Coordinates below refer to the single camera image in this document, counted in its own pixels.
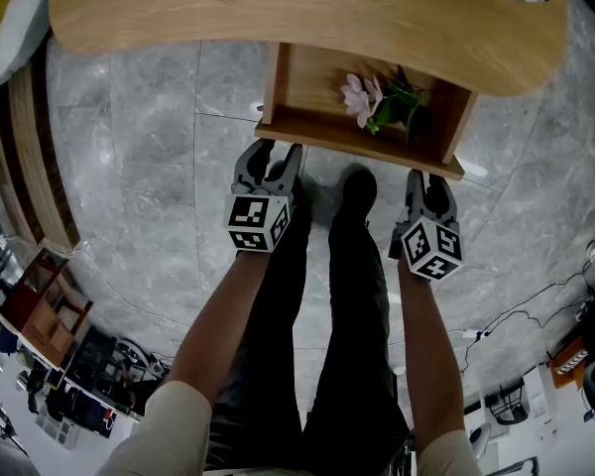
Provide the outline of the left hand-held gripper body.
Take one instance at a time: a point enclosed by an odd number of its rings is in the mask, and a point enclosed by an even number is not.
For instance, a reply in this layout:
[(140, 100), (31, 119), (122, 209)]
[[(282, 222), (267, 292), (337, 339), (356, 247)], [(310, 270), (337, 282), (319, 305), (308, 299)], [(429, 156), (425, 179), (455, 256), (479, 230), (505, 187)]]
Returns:
[(234, 181), (225, 198), (223, 226), (235, 248), (271, 253), (285, 234), (293, 215), (292, 183), (254, 185)]

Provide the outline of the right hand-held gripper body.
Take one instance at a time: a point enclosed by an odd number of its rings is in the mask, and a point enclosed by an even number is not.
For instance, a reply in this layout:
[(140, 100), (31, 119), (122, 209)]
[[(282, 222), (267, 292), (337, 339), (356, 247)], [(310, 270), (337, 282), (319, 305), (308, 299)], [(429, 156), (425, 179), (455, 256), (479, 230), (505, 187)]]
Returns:
[(463, 266), (460, 234), (425, 216), (396, 223), (388, 256), (404, 258), (413, 274), (431, 282), (443, 282)]

